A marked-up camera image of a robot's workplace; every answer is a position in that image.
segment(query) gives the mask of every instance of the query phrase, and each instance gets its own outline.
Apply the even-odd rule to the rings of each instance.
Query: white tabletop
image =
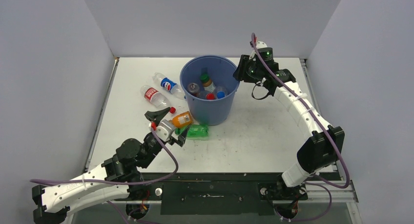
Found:
[[[191,58],[120,58],[89,169],[111,158],[124,140],[136,138],[142,142],[149,132],[144,113],[157,109],[141,96],[140,88],[144,84],[162,92],[177,113],[188,111],[186,101],[162,90],[150,77],[154,72],[160,72],[179,83],[181,69],[189,60]],[[239,58],[229,60],[236,65],[239,62]],[[274,60],[280,69],[289,69],[302,91],[309,93],[298,58]],[[178,172],[284,172],[295,162],[296,152],[306,139],[275,98],[253,99],[250,96],[253,86],[240,83],[229,117],[224,123],[210,127],[208,141],[187,140],[182,148],[176,144],[167,145],[177,158]],[[257,97],[266,92],[260,88],[255,90]],[[139,168],[141,172],[171,172],[173,169],[174,162],[164,150],[147,169]],[[333,170],[329,166],[322,171]]]

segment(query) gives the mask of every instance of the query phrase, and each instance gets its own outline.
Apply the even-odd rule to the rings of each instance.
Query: clear plastic bottle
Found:
[[[155,88],[150,85],[144,85],[141,87],[141,93],[145,99],[147,99],[151,104],[155,105],[157,108],[167,108],[171,107],[171,102],[163,94],[158,92]],[[175,108],[171,107],[170,113],[174,113]]]
[[[198,98],[204,99],[204,100],[215,100],[216,99],[213,93],[206,91],[206,90],[198,93]]]
[[[216,89],[214,89],[214,95],[217,99],[224,98],[227,95],[227,89],[223,86],[217,86]]]
[[[164,74],[155,73],[154,76],[152,76],[152,80],[175,97],[184,100],[186,95],[184,94],[182,87],[168,79]]]

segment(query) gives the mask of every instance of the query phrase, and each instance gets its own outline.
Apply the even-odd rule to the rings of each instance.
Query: blue bucket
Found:
[[[218,125],[227,119],[233,103],[234,94],[239,87],[239,81],[233,78],[236,70],[233,62],[220,56],[200,56],[190,60],[181,70],[180,83],[186,94],[191,115],[201,124]],[[197,83],[201,90],[203,86],[200,76],[207,73],[216,86],[227,89],[228,95],[218,100],[203,100],[187,91],[191,82]]]

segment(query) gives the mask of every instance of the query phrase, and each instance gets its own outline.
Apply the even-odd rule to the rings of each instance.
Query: cable tie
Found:
[[[314,110],[316,110],[316,109],[312,106],[312,107],[310,107],[309,109],[307,109],[305,112],[303,112],[303,113],[301,114],[301,116],[303,116],[304,114],[308,113],[309,111],[314,111]]]
[[[82,174],[82,183],[83,183],[83,189],[86,191],[88,187],[86,186],[86,183],[85,183],[85,174]]]
[[[292,101],[292,103],[295,102],[295,101],[297,101],[297,100],[299,100],[299,99],[303,99],[303,98],[306,98],[306,97],[308,97],[308,95],[306,93],[302,93],[300,96],[297,96],[295,98],[295,100]]]
[[[303,99],[303,98],[306,98],[308,95],[306,94],[306,93],[302,93],[300,96],[297,96],[297,97],[295,97],[293,100],[292,100],[292,102],[290,102],[290,105],[289,105],[289,107],[287,108],[288,109],[288,111],[290,110],[290,108],[293,106],[293,104],[296,102],[296,101],[298,101],[299,99]]]

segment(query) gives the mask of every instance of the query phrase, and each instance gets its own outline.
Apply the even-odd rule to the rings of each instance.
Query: trash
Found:
[[[192,82],[187,86],[187,90],[190,94],[197,97],[198,93],[200,93],[200,86],[195,82]]]
[[[217,86],[216,89],[214,89],[214,95],[217,99],[224,98],[227,95],[227,90],[223,86]]]
[[[162,88],[167,90],[169,93],[173,94],[175,97],[184,100],[185,94],[182,87],[168,79],[164,74],[155,73],[152,79],[156,84],[160,85]]]
[[[171,107],[171,102],[155,88],[144,85],[141,87],[142,96],[157,108]],[[170,113],[175,113],[175,108],[171,107]]]
[[[187,127],[190,127],[187,132],[187,139],[191,140],[207,140],[208,139],[208,126],[191,124],[183,128],[175,129],[177,135],[181,134]]]
[[[185,113],[182,113],[178,116],[175,116],[172,120],[171,123],[176,127],[176,128],[182,128],[184,126],[190,125],[191,123],[193,123],[193,118],[190,115],[190,112],[187,111]]]
[[[204,90],[209,92],[213,92],[216,86],[214,85],[213,81],[210,79],[208,74],[202,74],[200,76],[200,81],[203,83]]]
[[[216,99],[213,93],[206,91],[206,90],[198,93],[198,98],[203,99],[203,100],[215,100]]]

